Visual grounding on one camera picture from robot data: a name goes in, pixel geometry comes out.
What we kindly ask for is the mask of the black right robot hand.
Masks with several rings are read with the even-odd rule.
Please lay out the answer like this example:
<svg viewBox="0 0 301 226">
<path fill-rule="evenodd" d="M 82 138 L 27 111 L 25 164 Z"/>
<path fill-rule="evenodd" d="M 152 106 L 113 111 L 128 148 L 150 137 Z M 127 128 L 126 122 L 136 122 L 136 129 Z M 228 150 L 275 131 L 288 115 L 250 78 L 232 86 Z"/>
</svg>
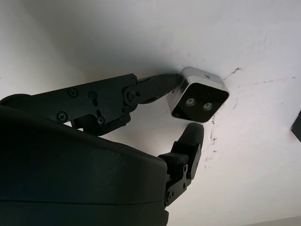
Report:
<svg viewBox="0 0 301 226">
<path fill-rule="evenodd" d="M 204 128 L 189 124 L 158 157 L 103 139 L 178 74 L 133 74 L 0 102 L 3 226 L 165 226 L 196 174 Z"/>
</svg>

